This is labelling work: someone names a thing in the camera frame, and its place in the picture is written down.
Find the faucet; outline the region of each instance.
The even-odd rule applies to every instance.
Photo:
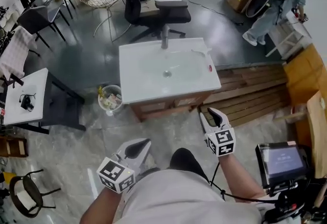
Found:
[[[169,27],[168,25],[164,25],[162,28],[162,40],[161,40],[161,48],[163,50],[166,50],[168,48],[168,33],[169,33]]]

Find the wooden pallet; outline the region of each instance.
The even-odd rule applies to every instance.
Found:
[[[221,89],[200,106],[209,124],[215,126],[207,108],[225,113],[232,127],[257,119],[290,103],[287,78],[281,65],[217,71]]]

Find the screen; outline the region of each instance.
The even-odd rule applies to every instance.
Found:
[[[265,149],[263,155],[269,175],[303,167],[300,154],[296,147]]]

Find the white sink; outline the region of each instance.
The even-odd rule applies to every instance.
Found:
[[[13,85],[8,87],[4,117],[5,125],[32,122],[43,118],[43,100],[47,77],[48,70],[42,69],[22,78],[23,86],[16,82],[15,88],[13,88]],[[19,100],[22,101],[24,95],[34,94],[35,98],[30,97],[34,106],[33,110],[23,109]]]
[[[212,91],[221,88],[202,38],[170,39],[119,47],[122,98],[125,104]]]

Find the person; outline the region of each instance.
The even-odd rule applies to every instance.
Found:
[[[253,46],[257,46],[258,43],[265,45],[265,35],[274,25],[277,25],[280,20],[285,18],[292,8],[299,9],[299,21],[304,22],[305,5],[306,0],[272,0],[270,8],[253,24],[251,29],[243,34],[243,38]]]
[[[241,198],[264,198],[265,191],[233,154],[219,157],[231,193]],[[80,224],[111,224],[121,195],[104,188],[81,218]],[[212,189],[192,153],[178,149],[166,170],[152,170],[127,192],[117,224],[262,223],[272,204],[244,200],[226,202]]]

